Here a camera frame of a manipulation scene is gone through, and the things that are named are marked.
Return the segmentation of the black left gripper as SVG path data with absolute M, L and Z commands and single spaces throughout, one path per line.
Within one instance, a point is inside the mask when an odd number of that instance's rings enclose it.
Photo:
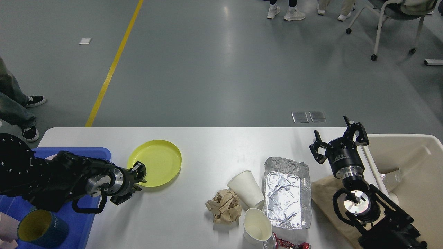
M 146 183 L 146 174 L 146 166 L 141 161 L 136 161 L 132 169 L 91 167 L 85 175 L 85 194 L 98 197 L 104 191 L 111 196 L 113 204 L 120 205 L 142 190 L 135 183 Z

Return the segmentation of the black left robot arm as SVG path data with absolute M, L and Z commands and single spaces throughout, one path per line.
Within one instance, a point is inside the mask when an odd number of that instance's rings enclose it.
M 20 196 L 35 208 L 58 212 L 72 203 L 80 214 L 100 214 L 107 197 L 115 205 L 130 199 L 145 183 L 146 167 L 135 162 L 131 169 L 69 151 L 59 151 L 51 160 L 35 157 L 35 152 L 18 137 L 2 133 L 0 192 Z

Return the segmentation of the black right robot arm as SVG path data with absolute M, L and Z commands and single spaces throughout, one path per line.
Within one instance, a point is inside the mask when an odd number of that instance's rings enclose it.
M 362 123 L 351 122 L 347 116 L 344 120 L 347 128 L 341 137 L 326 143 L 315 130 L 309 146 L 315 161 L 328 161 L 333 176 L 342 181 L 343 187 L 332 196 L 335 215 L 358 230 L 358 243 L 364 249 L 426 249 L 428 244 L 418 240 L 414 219 L 364 180 L 357 148 L 370 143 L 367 132 Z

